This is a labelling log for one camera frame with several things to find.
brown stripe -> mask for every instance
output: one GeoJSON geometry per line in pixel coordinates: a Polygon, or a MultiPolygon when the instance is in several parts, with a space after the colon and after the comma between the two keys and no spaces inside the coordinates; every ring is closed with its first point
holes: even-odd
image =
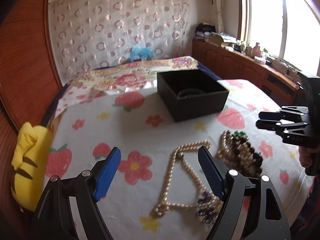
{"type": "Polygon", "coordinates": [[[27,173],[26,171],[24,171],[23,169],[17,169],[16,173],[20,174],[21,176],[27,178],[27,179],[32,179],[32,177],[29,175],[29,173],[27,173]]]}
{"type": "Polygon", "coordinates": [[[16,173],[14,172],[11,176],[11,181],[10,181],[10,184],[11,184],[11,188],[12,190],[16,193],[16,189],[14,187],[14,176],[16,175],[16,173]]]}
{"type": "Polygon", "coordinates": [[[28,157],[23,157],[23,158],[22,158],[22,161],[23,161],[24,163],[28,163],[28,164],[36,167],[36,168],[38,167],[37,164],[35,164],[35,163],[34,163],[30,158],[28,158],[28,157]]]}

window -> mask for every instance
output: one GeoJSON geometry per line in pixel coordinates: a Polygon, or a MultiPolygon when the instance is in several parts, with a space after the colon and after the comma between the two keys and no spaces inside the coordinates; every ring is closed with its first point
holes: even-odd
{"type": "Polygon", "coordinates": [[[304,0],[248,0],[247,43],[316,75],[320,25],[304,0]]]}

wall covering with circle pattern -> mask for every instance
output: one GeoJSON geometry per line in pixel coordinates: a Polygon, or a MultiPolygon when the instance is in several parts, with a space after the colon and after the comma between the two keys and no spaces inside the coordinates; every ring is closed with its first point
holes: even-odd
{"type": "Polygon", "coordinates": [[[77,73],[128,62],[134,46],[155,59],[183,56],[188,0],[56,0],[49,29],[63,84],[77,73]]]}

blue gripper pad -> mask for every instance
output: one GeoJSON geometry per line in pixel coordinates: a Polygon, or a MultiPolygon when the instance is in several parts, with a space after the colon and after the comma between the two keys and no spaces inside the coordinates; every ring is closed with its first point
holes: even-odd
{"type": "Polygon", "coordinates": [[[226,193],[224,191],[223,178],[217,167],[214,165],[213,158],[205,146],[201,146],[198,150],[198,161],[213,194],[221,201],[224,201],[226,193]]]}
{"type": "Polygon", "coordinates": [[[96,180],[96,190],[93,194],[93,199],[96,202],[106,196],[113,177],[119,167],[120,161],[121,151],[119,148],[114,147],[106,159],[107,163],[96,180]]]}

open black box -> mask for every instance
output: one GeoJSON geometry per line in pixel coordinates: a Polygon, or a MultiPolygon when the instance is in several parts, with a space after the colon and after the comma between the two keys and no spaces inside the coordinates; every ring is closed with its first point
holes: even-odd
{"type": "Polygon", "coordinates": [[[157,79],[158,93],[176,122],[221,112],[229,94],[201,70],[158,72],[157,79]]]}

